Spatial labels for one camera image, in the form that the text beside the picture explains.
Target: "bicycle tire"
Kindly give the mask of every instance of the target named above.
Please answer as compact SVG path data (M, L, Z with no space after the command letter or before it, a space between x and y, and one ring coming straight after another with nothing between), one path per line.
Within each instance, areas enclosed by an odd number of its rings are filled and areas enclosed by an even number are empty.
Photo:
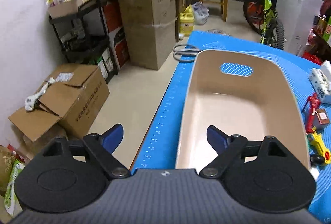
M249 4L250 3L258 4L258 2L259 2L259 0L245 0L244 5L243 5L243 11L244 11L245 19L246 19L247 23L249 24L249 26L252 28L252 30L255 31L256 33L258 33L259 35L262 35L262 28L257 28L254 25L254 23L252 22L252 20L250 19L250 15L248 14Z
M271 43L271 39L274 35L274 30L276 29L276 40L274 43ZM272 18L269 23L269 28L267 29L265 33L265 42L266 45L271 45L274 48L278 48L280 50L284 50L285 45L285 32L284 32L284 26L282 24L282 21L280 21L278 18Z

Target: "red robot toy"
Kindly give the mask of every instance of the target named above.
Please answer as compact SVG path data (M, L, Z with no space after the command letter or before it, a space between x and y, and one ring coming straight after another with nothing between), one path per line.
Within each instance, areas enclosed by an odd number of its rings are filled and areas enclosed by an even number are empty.
M312 123L314 120L315 110L318 109L319 105L321 104L321 101L318 99L316 92L314 92L312 96L309 96L307 98L306 104L303 107L302 111L304 111L308 102L310 103L310 109L307 114L306 133L311 134L314 133L314 131L312 130Z

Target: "beige plastic bin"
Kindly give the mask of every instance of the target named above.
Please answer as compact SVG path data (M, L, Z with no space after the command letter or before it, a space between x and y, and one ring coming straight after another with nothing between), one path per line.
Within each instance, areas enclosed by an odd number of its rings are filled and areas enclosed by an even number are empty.
M250 66L253 73L247 77L223 73L224 63ZM199 172L216 158L206 137L210 125L248 140L273 135L310 168L297 102L282 71L271 61L222 50L198 54L183 110L176 168Z

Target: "white wall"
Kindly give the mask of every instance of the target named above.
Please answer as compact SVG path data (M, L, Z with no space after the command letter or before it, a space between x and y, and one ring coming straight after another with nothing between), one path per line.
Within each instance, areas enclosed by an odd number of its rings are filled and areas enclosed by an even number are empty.
M45 0L0 0L0 144L19 146L8 116L64 58Z

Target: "bicycle wheel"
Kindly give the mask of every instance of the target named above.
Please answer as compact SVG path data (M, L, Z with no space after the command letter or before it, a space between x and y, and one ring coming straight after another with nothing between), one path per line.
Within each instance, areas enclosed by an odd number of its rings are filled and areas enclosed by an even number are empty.
M264 44L284 50L285 33L284 26L278 18L272 18L265 33Z
M258 34L262 34L263 4L261 0L245 0L243 11L249 26Z

